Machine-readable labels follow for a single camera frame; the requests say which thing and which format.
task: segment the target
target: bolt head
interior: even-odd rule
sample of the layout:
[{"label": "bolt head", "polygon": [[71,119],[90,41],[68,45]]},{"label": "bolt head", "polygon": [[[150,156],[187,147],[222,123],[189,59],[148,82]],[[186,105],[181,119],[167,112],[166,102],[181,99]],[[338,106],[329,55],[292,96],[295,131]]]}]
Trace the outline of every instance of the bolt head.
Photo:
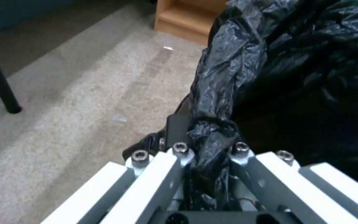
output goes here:
[{"label": "bolt head", "polygon": [[182,154],[182,155],[189,152],[189,147],[184,142],[175,143],[172,149],[173,149],[173,153]]},{"label": "bolt head", "polygon": [[246,156],[250,147],[244,142],[237,142],[232,148],[232,154],[237,156]]},{"label": "bolt head", "polygon": [[285,150],[279,150],[276,152],[276,155],[278,158],[286,162],[288,165],[292,166],[295,159],[292,153]]},{"label": "bolt head", "polygon": [[147,166],[149,162],[149,153],[146,150],[136,150],[131,155],[132,164],[136,167]]}]

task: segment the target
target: crumpled plastic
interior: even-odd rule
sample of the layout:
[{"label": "crumpled plastic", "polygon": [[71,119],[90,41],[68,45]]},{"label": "crumpled plastic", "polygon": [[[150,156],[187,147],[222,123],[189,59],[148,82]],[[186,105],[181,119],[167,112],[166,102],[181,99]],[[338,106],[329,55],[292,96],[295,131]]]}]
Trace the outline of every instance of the crumpled plastic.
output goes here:
[{"label": "crumpled plastic", "polygon": [[358,0],[231,0],[184,104],[185,210],[238,210],[228,149],[280,149],[358,180]]}]

